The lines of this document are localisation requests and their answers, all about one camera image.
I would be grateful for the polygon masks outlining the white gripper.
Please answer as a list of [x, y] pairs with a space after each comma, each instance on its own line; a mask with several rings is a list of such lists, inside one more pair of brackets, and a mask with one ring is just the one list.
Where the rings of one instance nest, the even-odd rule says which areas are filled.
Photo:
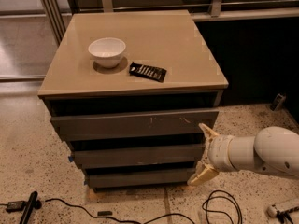
[[209, 163], [198, 163], [194, 174], [189, 178], [189, 186], [199, 186], [216, 177], [219, 172], [232, 172], [235, 168], [229, 157], [229, 146], [233, 137], [231, 135], [219, 135], [205, 123], [200, 123], [205, 139], [209, 144], [207, 156]]

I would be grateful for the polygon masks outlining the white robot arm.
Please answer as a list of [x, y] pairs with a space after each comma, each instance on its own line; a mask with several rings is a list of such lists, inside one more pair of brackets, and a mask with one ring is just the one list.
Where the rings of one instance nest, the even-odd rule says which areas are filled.
[[204, 123], [205, 150], [187, 181], [199, 186], [220, 172], [252, 171], [261, 175], [299, 178], [299, 135], [280, 127], [267, 127], [255, 136], [218, 134]]

